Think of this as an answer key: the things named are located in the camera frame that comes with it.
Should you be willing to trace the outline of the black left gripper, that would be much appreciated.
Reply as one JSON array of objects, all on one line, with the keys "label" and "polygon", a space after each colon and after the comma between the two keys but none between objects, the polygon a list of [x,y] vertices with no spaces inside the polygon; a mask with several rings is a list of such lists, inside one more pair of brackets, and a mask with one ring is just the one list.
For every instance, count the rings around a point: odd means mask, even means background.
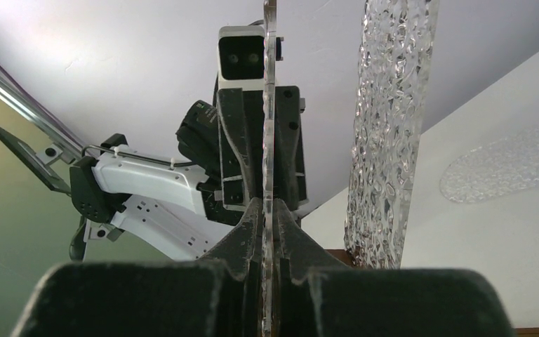
[{"label": "black left gripper", "polygon": [[[276,87],[274,196],[297,210],[307,199],[301,108],[297,86]],[[252,198],[262,197],[262,139],[265,115],[261,91],[224,88],[217,105],[202,100],[189,108],[176,132],[179,152],[200,166],[197,184],[210,221],[235,226]]]}]

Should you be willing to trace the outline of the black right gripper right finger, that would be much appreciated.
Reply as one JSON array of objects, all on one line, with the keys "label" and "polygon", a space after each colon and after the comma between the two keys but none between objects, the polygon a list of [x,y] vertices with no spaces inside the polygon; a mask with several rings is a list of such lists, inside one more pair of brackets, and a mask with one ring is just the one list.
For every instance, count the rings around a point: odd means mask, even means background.
[{"label": "black right gripper right finger", "polygon": [[273,202],[278,336],[513,336],[484,276],[466,269],[363,270],[306,234]]}]

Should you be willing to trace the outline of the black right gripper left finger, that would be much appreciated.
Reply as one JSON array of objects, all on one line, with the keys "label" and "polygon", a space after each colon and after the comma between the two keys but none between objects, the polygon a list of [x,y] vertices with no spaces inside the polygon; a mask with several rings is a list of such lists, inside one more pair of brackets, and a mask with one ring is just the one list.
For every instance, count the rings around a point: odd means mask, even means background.
[{"label": "black right gripper left finger", "polygon": [[244,280],[262,220],[239,224],[194,261],[67,263],[39,281],[14,336],[236,336]]}]

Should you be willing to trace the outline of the clear textured acrylic holder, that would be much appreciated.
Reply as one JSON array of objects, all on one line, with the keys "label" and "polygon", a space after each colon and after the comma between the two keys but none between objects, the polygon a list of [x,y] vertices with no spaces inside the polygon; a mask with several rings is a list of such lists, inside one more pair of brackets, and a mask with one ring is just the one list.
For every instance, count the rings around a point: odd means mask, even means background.
[{"label": "clear textured acrylic holder", "polygon": [[358,267],[401,266],[439,7],[364,5],[344,234]]}]

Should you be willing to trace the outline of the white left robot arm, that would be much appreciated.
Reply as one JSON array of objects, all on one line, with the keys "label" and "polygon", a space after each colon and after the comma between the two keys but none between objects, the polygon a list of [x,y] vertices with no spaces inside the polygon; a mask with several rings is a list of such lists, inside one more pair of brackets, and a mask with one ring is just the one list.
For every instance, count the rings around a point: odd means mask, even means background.
[{"label": "white left robot arm", "polygon": [[241,220],[262,196],[262,93],[220,89],[213,104],[196,101],[176,136],[184,162],[149,157],[117,133],[69,170],[71,199],[97,238],[130,232],[173,260],[198,259],[214,241],[182,223],[170,205],[223,227]]}]

